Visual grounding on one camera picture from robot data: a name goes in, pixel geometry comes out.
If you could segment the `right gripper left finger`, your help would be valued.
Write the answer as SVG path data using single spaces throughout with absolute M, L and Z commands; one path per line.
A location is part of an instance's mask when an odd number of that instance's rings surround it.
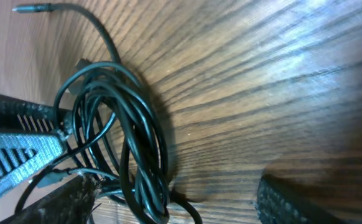
M 99 186 L 91 175 L 79 175 L 0 224 L 87 224 Z

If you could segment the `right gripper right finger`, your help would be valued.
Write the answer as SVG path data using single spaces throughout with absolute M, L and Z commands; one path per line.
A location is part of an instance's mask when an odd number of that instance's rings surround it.
M 290 182 L 270 174 L 261 177 L 256 210 L 263 224 L 345 224 L 342 219 L 310 202 Z

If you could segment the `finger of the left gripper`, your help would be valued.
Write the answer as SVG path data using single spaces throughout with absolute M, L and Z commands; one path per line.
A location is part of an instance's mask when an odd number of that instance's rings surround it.
M 72 112 L 0 95 L 0 128 L 48 133 L 56 128 L 54 121 L 69 128 Z
M 0 198 L 65 152 L 60 131 L 0 129 Z

